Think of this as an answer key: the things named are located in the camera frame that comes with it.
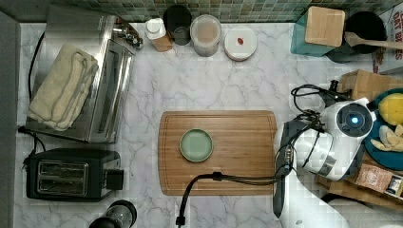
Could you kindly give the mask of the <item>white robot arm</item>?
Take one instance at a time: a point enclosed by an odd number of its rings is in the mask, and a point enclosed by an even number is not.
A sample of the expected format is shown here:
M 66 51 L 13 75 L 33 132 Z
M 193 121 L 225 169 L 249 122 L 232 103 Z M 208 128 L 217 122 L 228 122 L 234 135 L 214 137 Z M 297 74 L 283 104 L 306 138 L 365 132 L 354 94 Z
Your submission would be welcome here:
M 300 182 L 297 169 L 331 181 L 353 174 L 376 120 L 368 104 L 366 98 L 338 102 L 311 121 L 296 117 L 278 130 L 275 170 L 280 181 L 275 184 L 273 212 L 282 228 L 350 228 L 336 209 Z

